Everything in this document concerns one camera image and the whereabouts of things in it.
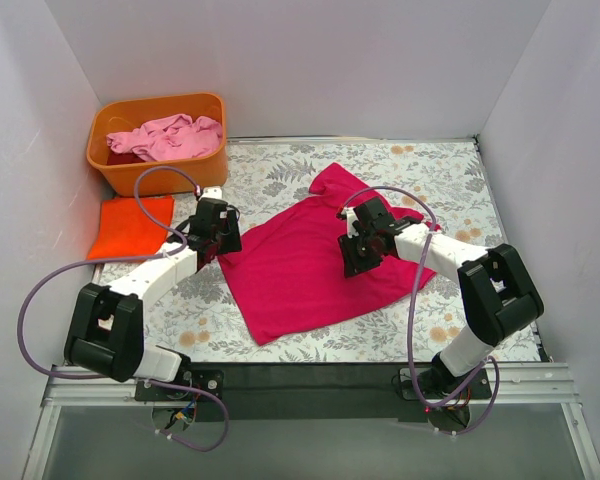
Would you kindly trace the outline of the magenta t shirt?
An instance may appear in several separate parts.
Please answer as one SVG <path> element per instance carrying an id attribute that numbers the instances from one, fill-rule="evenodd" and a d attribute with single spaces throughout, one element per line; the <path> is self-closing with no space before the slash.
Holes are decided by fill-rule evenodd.
<path id="1" fill-rule="evenodd" d="M 242 234 L 242 249 L 218 262 L 252 338 L 278 338 L 322 328 L 384 308 L 434 278 L 427 269 L 387 257 L 348 278 L 338 238 L 346 225 L 337 208 L 352 194 L 372 197 L 366 184 L 337 163 L 321 171 L 309 197 Z"/>

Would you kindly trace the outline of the floral patterned table mat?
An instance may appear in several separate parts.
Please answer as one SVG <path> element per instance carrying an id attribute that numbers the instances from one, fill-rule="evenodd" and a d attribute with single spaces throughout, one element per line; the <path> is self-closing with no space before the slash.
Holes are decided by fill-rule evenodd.
<path id="1" fill-rule="evenodd" d="M 506 239 L 487 177 L 471 142 L 234 143 L 224 197 L 247 231 L 307 197 L 313 179 L 338 163 L 388 202 L 435 216 L 443 232 L 493 247 Z M 415 298 L 329 327 L 255 343 L 217 264 L 154 304 L 145 316 L 150 344 L 197 362 L 429 361 L 465 323 L 456 285 L 433 278 Z"/>

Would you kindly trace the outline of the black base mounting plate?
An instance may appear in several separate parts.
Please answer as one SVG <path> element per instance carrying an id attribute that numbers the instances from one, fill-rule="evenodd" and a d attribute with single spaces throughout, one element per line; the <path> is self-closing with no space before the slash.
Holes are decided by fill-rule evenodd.
<path id="1" fill-rule="evenodd" d="M 398 363 L 197 363 L 176 383 L 221 400 L 232 420 L 425 422 Z"/>

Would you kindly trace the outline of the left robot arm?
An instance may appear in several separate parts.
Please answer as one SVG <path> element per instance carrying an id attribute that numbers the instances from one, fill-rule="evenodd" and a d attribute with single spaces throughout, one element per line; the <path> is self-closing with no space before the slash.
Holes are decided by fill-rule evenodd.
<path id="1" fill-rule="evenodd" d="M 239 213 L 219 187 L 206 188 L 195 213 L 147 260 L 107 285 L 83 287 L 64 347 L 65 360 L 110 379 L 152 379 L 173 400 L 193 386 L 188 358 L 144 339 L 144 314 L 217 256 L 241 250 Z"/>

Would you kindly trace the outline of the aluminium frame rail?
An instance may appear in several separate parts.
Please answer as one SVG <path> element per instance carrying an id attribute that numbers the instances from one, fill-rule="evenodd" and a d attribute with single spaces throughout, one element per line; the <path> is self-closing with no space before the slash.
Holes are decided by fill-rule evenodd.
<path id="1" fill-rule="evenodd" d="M 567 366 L 489 369 L 495 402 L 469 401 L 470 433 L 396 419 L 232 420 L 210 402 L 178 445 L 157 428 L 172 404 L 134 383 L 52 380 L 28 479 L 600 479 L 600 462 Z M 212 444 L 208 453 L 189 444 Z"/>

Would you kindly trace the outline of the orange plastic basket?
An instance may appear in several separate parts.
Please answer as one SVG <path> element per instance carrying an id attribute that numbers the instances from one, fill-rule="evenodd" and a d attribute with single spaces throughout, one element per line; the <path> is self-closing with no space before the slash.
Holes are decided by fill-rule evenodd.
<path id="1" fill-rule="evenodd" d="M 222 140 L 212 153 L 199 158 L 110 165 L 106 136 L 131 131 L 141 124 L 173 114 L 188 114 L 193 119 L 209 117 L 222 126 Z M 123 100 L 104 106 L 94 117 L 86 150 L 90 166 L 99 171 L 116 194 L 131 197 L 140 183 L 141 196 L 191 192 L 193 185 L 222 186 L 229 174 L 227 118 L 223 99 L 210 92 Z"/>

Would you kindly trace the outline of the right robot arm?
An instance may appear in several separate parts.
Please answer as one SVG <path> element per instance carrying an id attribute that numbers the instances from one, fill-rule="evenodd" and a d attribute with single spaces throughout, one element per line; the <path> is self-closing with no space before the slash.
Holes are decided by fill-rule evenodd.
<path id="1" fill-rule="evenodd" d="M 463 243 L 413 217 L 395 218 L 377 197 L 343 207 L 336 216 L 347 224 L 338 239 L 346 277 L 393 257 L 416 263 L 418 276 L 431 270 L 460 289 L 465 327 L 433 357 L 428 369 L 410 372 L 420 399 L 459 395 L 503 341 L 544 312 L 524 262 L 509 244 L 486 248 Z"/>

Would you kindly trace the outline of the pink crumpled t shirt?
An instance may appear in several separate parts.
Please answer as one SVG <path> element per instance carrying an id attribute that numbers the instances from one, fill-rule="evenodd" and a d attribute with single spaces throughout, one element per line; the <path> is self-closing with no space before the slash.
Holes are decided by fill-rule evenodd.
<path id="1" fill-rule="evenodd" d="M 143 123 L 128 132 L 106 136 L 115 154 L 134 154 L 145 162 L 199 158 L 214 153 L 224 139 L 220 122 L 199 116 L 176 114 Z"/>

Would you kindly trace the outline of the folded orange t shirt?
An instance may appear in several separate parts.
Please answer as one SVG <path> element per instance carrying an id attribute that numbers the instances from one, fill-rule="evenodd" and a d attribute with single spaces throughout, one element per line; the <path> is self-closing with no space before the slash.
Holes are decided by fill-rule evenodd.
<path id="1" fill-rule="evenodd" d="M 155 255 L 168 232 L 152 222 L 134 198 L 114 198 L 101 205 L 99 231 L 87 260 Z"/>

